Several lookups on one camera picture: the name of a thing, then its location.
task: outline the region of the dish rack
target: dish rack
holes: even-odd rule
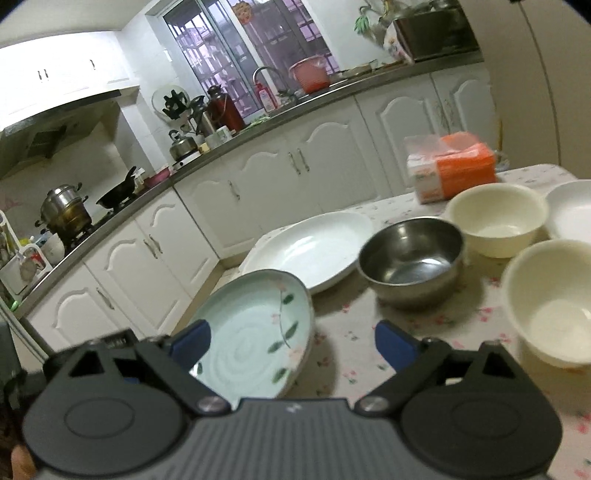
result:
[[[8,294],[14,300],[11,309],[29,294],[35,285],[37,285],[53,267],[43,254],[41,249],[32,243],[21,245],[16,236],[6,214],[0,210],[0,281],[4,285]],[[23,264],[28,262],[30,278],[24,277]]]

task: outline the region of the stainless steel pot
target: stainless steel pot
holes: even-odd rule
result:
[[[76,187],[61,185],[47,192],[47,197],[41,205],[41,222],[36,222],[35,225],[45,223],[65,244],[92,225],[92,219],[84,207],[88,197],[80,197],[80,188],[81,183]]]

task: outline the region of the orange tissue package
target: orange tissue package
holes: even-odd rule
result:
[[[420,203],[449,200],[464,190],[496,182],[495,153],[468,132],[404,139],[408,175]]]

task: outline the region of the wok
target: wok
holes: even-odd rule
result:
[[[107,210],[111,210],[127,200],[135,190],[135,182],[133,178],[135,168],[136,167],[131,167],[125,176],[125,180],[105,193],[97,201],[97,204]]]

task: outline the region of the stainless steel bowl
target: stainless steel bowl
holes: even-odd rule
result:
[[[361,249],[357,268],[376,295],[418,310],[447,299],[462,270],[464,238],[452,223],[419,217],[386,227]]]

